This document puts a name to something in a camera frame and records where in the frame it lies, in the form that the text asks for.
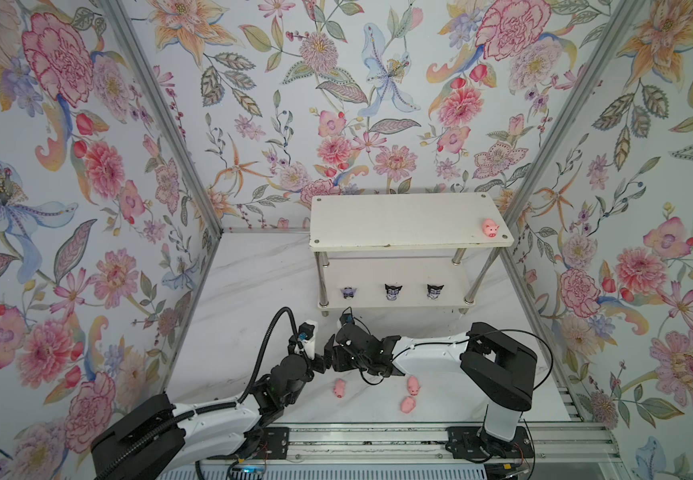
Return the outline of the black purple figurine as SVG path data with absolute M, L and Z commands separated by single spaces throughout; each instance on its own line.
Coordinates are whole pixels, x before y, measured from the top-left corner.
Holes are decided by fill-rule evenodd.
M 427 284 L 427 298 L 429 300 L 438 300 L 443 288 L 443 285 Z
M 344 299 L 352 299 L 356 294 L 356 288 L 353 287 L 344 287 L 340 289 L 340 291 L 342 292 L 342 297 Z
M 396 301 L 402 288 L 403 286 L 398 284 L 385 284 L 384 291 L 386 300 L 390 302 Z

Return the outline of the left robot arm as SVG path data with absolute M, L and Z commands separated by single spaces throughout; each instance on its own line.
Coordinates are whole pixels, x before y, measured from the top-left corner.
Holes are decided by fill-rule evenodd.
M 158 394 L 92 441 L 98 479 L 154 479 L 210 457 L 244 458 L 262 443 L 264 428 L 296 403 L 306 383 L 332 362 L 290 354 L 256 380 L 244 399 L 174 404 Z

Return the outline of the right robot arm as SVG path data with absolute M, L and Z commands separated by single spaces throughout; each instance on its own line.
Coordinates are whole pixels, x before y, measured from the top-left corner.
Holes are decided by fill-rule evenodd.
M 431 339 L 400 335 L 378 339 L 360 325 L 346 323 L 324 347 L 326 368 L 372 376 L 414 376 L 460 371 L 488 399 L 484 438 L 512 442 L 520 417 L 532 408 L 537 355 L 513 339 L 512 329 L 474 322 L 468 332 Z

